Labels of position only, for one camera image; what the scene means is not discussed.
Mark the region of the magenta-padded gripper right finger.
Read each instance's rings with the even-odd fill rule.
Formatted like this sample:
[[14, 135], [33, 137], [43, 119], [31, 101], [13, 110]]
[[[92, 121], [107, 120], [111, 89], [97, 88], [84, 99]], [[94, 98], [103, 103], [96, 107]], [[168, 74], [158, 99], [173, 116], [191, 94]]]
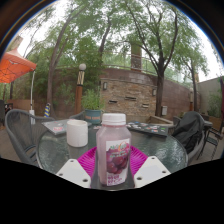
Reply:
[[147, 156], [134, 146], [131, 147], [130, 169], [136, 188], [170, 175], [169, 170], [156, 156]]

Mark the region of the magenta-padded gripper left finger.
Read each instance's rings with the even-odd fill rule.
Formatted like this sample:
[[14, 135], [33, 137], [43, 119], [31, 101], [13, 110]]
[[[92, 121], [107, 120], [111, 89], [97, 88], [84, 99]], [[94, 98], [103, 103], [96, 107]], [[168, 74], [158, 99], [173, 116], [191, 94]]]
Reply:
[[92, 148], [78, 159], [69, 159], [56, 175], [80, 187], [89, 188], [95, 170], [95, 153], [96, 148]]

